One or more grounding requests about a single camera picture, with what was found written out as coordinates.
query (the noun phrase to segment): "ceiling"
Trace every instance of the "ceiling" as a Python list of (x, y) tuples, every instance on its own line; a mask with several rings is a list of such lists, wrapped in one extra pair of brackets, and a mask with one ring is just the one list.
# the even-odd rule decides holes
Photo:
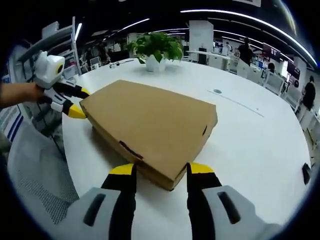
[[(71, 1), (73, 3), (69, 8), (67, 7), (69, 1), (61, 1), (63, 8), (59, 2), (60, 0), (56, 4), (57, 7), (53, 6), (50, 11), (38, 12), (38, 15), (41, 15), (41, 20), (34, 17), (25, 19), (20, 36), (31, 42), (36, 42), (41, 38), (41, 29), (46, 25), (58, 21), (60, 27), (68, 26), (71, 24), (72, 16), (76, 16), (76, 22), (82, 23), (77, 39), (79, 47), (93, 40), (100, 41), (110, 34), (116, 33), (117, 30), (147, 18), (150, 20), (124, 29), (111, 38), (121, 38), (131, 32), (144, 33), (187, 28), (189, 20), (208, 20), (214, 25), (215, 30), (235, 33), (265, 42), (290, 57), (300, 55), (309, 63), (310, 67), (316, 68), (308, 54), (292, 40), (261, 22), (225, 12), (180, 12), (181, 10), (194, 9), (224, 10), (263, 20), (283, 30), (311, 53), (317, 62), (320, 62), (319, 41), (313, 34), (313, 25), (311, 24), (314, 21), (313, 16), (316, 14), (316, 9), (312, 7), (311, 0), (304, 0), (303, 5), (298, 1), (261, 0), (261, 7), (235, 0), (126, 0), (124, 2), (83, 0)], [(108, 31), (103, 35), (92, 37), (94, 32), (103, 30)], [(215, 38), (222, 36), (239, 39), (239, 36), (234, 34), (214, 33)], [(257, 42), (252, 41), (251, 43), (262, 47)]]

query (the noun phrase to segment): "brown cardboard box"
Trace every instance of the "brown cardboard box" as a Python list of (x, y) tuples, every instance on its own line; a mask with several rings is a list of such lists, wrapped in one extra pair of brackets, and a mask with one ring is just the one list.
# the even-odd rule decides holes
[(124, 80), (80, 105), (116, 151), (166, 190), (178, 184), (218, 122), (215, 105)]

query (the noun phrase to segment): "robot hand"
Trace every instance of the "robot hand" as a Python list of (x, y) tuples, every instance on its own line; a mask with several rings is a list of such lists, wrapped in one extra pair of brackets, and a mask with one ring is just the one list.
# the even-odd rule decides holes
[(84, 112), (64, 95), (85, 99), (90, 94), (85, 88), (63, 78), (65, 61), (62, 56), (48, 56), (48, 52), (41, 52), (35, 63), (34, 82), (44, 89), (45, 101), (53, 110), (65, 113), (71, 118), (85, 119)]

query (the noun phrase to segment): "white round table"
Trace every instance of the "white round table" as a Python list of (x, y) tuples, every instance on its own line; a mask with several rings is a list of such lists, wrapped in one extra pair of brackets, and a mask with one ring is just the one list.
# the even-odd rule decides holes
[[(254, 203), (256, 214), (268, 223), (283, 225), (297, 209), (308, 188), (302, 166), (310, 165), (309, 151), (294, 112), (280, 97), (240, 76), (182, 61), (167, 62), (162, 73), (147, 72), (137, 60), (103, 66), (81, 75), (77, 84), (94, 93), (119, 79), (215, 104), (218, 124), (195, 162), (213, 168), (221, 183)], [(63, 115), (62, 126), (80, 197), (101, 187), (112, 168), (126, 164), (87, 119)], [(132, 239), (192, 239), (187, 197), (186, 175), (172, 192), (138, 175)]]

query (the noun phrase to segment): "potted plant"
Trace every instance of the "potted plant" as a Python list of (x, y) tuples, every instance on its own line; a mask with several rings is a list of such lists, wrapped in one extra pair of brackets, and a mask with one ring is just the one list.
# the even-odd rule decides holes
[(135, 52), (141, 64), (146, 65), (149, 72), (162, 72), (166, 67), (166, 60), (181, 60), (182, 45), (175, 37), (164, 32), (146, 33), (136, 41), (127, 45), (130, 52)]

